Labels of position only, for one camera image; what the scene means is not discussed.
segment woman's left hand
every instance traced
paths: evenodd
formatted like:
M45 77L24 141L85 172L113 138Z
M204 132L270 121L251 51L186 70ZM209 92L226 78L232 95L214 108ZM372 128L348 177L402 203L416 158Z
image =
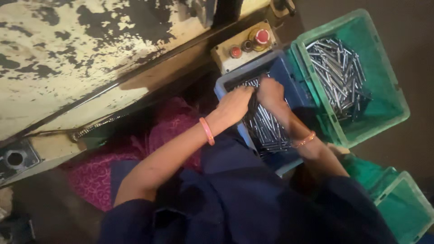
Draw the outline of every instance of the woman's left hand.
M206 117L214 136L238 123L244 117L254 91L252 86L240 86L221 99L217 108Z

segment pink bangle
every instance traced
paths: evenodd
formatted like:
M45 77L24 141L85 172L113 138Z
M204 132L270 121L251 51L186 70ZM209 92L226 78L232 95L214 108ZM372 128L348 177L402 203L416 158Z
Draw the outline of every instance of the pink bangle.
M214 137L213 137L213 133L211 132L210 127L208 126L207 121L205 120L205 118L200 118L199 121L201 122L202 126L204 127L205 133L207 134L207 139L208 139L208 143L211 146L214 146L215 141L214 141Z
M301 140L301 141L293 141L293 142L291 143L291 147L293 147L293 148L297 148L297 147L303 146L303 145L305 145L306 143L312 141L312 140L315 138L315 136L316 136L315 131L312 131L312 132L310 133L310 135L309 135L308 137L306 137L304 140Z

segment hand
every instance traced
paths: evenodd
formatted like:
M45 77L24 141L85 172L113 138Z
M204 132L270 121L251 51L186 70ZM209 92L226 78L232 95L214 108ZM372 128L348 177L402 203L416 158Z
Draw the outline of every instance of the hand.
M273 113L277 109L286 108L288 105L283 100L283 86L275 79L262 76L258 91L259 103Z
M240 86L221 99L217 108L206 117L214 136L243 118L247 113L247 105L254 91L252 86Z

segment pile of metal pins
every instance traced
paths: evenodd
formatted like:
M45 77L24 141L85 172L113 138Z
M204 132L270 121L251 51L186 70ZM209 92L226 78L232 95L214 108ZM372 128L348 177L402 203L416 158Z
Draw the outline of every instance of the pile of metal pins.
M322 38L307 47L319 80L339 121L355 121L371 94L364 92L365 74L356 52L336 38Z
M259 79L259 77L250 79L238 86L254 86L259 88ZM261 145L255 144L261 157L266 157L276 152L287 151L291 147L290 140L286 136L283 127L270 112L258 103L256 96L252 96L249 102L249 109L243 118L243 123L249 131L250 137L255 138L255 141L261 143Z

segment navy blue clothing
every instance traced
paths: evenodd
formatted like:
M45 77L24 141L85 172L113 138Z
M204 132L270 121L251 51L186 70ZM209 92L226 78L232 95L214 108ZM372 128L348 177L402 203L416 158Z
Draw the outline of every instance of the navy blue clothing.
M203 147L201 163L202 175L180 169L155 202L136 199L109 211L99 243L396 243L352 179L327 179L313 201L226 135Z

